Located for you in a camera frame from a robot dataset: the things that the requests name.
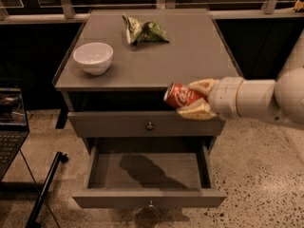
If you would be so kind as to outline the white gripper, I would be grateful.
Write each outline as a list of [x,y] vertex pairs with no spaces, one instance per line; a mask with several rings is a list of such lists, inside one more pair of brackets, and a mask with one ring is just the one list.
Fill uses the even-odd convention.
[[243,81],[241,77],[225,77],[221,80],[208,78],[192,82],[188,87],[208,96],[209,104],[200,98],[189,106],[179,108],[177,112],[188,120],[207,121],[216,116],[222,120],[238,119],[238,90]]

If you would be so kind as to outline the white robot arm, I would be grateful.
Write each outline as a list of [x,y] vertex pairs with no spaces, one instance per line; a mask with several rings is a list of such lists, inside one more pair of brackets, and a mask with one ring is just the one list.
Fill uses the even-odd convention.
[[303,129],[304,32],[275,80],[225,77],[220,80],[203,79],[191,83],[189,87],[203,97],[178,110],[178,114],[185,119],[255,119]]

